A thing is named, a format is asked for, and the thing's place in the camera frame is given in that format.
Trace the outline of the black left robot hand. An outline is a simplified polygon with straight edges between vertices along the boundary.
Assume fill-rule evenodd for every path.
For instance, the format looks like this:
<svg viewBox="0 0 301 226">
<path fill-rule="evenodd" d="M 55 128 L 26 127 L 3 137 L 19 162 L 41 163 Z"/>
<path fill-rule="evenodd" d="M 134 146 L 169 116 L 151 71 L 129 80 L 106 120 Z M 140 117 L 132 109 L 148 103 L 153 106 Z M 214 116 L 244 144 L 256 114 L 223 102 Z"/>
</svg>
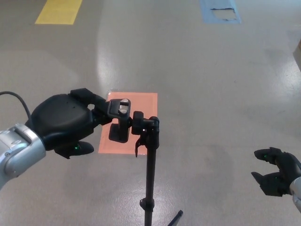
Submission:
<svg viewBox="0 0 301 226">
<path fill-rule="evenodd" d="M 26 126 L 42 140 L 47 151 L 69 159 L 90 154 L 93 146 L 83 139 L 98 125 L 112 122 L 108 116 L 109 103 L 87 88 L 74 89 L 59 94 L 39 104 L 32 112 Z"/>
</svg>

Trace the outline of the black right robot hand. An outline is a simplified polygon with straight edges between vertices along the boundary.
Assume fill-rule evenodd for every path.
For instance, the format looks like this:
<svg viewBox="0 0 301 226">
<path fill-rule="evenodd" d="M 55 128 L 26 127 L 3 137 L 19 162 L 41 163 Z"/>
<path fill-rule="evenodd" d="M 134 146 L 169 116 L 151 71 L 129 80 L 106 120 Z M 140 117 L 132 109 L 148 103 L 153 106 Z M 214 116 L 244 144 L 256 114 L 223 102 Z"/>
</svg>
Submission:
<svg viewBox="0 0 301 226">
<path fill-rule="evenodd" d="M 281 197 L 301 193 L 301 186 L 294 185 L 295 180 L 301 178 L 301 163 L 294 155 L 274 147 L 257 150 L 254 155 L 257 159 L 278 167 L 277 172 L 266 175 L 251 173 L 265 195 Z"/>
</svg>

